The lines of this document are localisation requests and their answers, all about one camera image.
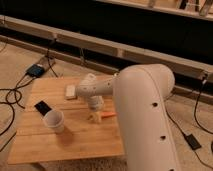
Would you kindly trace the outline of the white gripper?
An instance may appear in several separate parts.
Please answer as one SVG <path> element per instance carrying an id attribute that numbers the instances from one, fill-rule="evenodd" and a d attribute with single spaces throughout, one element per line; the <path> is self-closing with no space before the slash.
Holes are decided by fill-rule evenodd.
<path id="1" fill-rule="evenodd" d="M 92 96 L 88 99 L 88 106 L 93 111 L 98 111 L 103 108 L 104 101 L 101 96 Z M 100 112 L 91 112 L 89 119 L 94 122 L 100 124 L 102 122 L 102 117 Z"/>

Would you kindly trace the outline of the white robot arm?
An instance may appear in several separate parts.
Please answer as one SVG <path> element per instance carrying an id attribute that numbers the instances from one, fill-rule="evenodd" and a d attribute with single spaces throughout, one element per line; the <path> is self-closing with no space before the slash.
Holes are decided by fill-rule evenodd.
<path id="1" fill-rule="evenodd" d="M 112 95 L 129 171 L 181 171 L 165 99 L 175 84 L 163 64 L 133 65 L 77 85 L 81 97 Z"/>

